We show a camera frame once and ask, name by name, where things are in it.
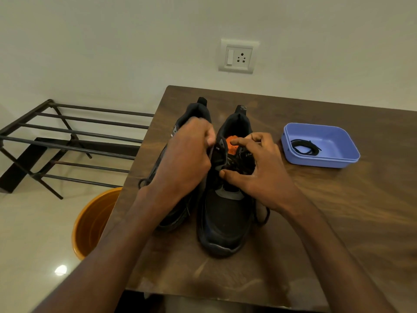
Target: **wooden table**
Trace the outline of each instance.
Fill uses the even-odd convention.
[[[289,174],[400,312],[417,311],[417,112],[169,86],[134,160],[105,234],[132,205],[189,103],[208,100],[215,130],[236,105],[253,131],[279,142],[289,122],[339,126],[360,160],[344,169],[291,165]],[[155,233],[127,288],[142,292],[328,311],[301,242],[272,213],[241,251],[214,259],[200,247],[195,211],[172,233]]]

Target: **orange bucket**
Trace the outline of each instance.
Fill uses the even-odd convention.
[[[120,191],[122,188],[115,188],[99,194],[78,215],[71,241],[80,260],[87,257],[97,246]]]

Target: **heel pull tab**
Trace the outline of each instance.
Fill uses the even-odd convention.
[[[197,103],[207,106],[207,100],[203,97],[199,97],[199,99],[197,100]]]
[[[238,105],[236,107],[235,113],[240,113],[240,114],[246,115],[246,106]]]

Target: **black shoe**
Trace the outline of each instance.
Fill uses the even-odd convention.
[[[252,223],[263,225],[256,217],[255,200],[218,176],[221,169],[250,175],[255,169],[255,160],[246,147],[228,145],[230,136],[246,137],[252,133],[246,116],[246,107],[238,105],[219,132],[211,153],[211,169],[206,179],[206,188],[199,200],[197,235],[201,244],[213,255],[227,257],[236,253],[245,243]]]
[[[197,118],[204,118],[211,123],[210,113],[207,109],[207,100],[205,98],[200,97],[197,103],[191,103],[188,105],[184,115],[182,115],[175,123],[171,136],[174,136],[180,127],[183,126],[193,116]],[[152,168],[149,177],[139,180],[139,188],[152,182],[156,174],[156,170],[158,169],[162,157],[164,156],[165,150],[166,145],[159,155],[159,158],[156,161],[154,167]],[[169,214],[158,225],[157,229],[163,231],[172,231],[184,222],[187,216],[190,215],[191,208],[197,204],[197,188],[182,198],[180,202],[175,205],[171,212],[169,212]]]

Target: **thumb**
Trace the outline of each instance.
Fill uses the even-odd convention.
[[[226,180],[228,183],[234,186],[246,190],[250,176],[245,176],[236,171],[223,169],[219,173],[220,178]]]

